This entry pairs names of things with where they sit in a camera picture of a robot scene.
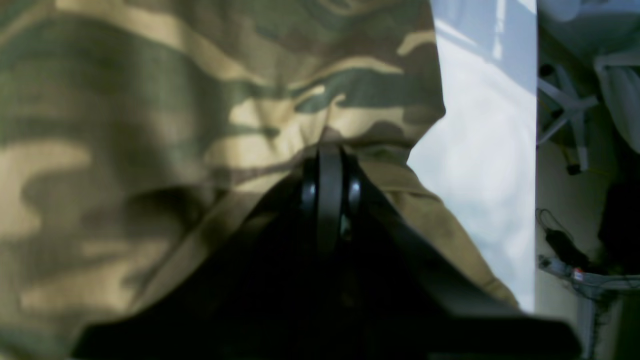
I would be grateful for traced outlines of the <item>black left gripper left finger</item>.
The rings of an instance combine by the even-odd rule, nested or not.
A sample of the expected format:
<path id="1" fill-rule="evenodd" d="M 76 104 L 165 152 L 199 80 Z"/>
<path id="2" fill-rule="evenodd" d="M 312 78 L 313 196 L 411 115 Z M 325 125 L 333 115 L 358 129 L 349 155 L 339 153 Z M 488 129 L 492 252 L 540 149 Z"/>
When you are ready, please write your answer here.
<path id="1" fill-rule="evenodd" d="M 333 255 L 333 146 L 268 191 L 182 284 L 128 319 L 92 326 L 75 360 L 249 360 L 315 300 Z"/>

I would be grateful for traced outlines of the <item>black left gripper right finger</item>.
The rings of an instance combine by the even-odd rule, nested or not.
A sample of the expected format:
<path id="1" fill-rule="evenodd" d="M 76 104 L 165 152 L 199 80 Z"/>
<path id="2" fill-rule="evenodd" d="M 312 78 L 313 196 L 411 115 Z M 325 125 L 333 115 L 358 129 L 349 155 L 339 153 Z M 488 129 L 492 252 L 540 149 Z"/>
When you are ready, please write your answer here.
<path id="1" fill-rule="evenodd" d="M 487 294 L 420 235 L 358 161 L 330 146 L 330 254 L 354 271 L 376 359 L 576 360 L 558 320 Z"/>

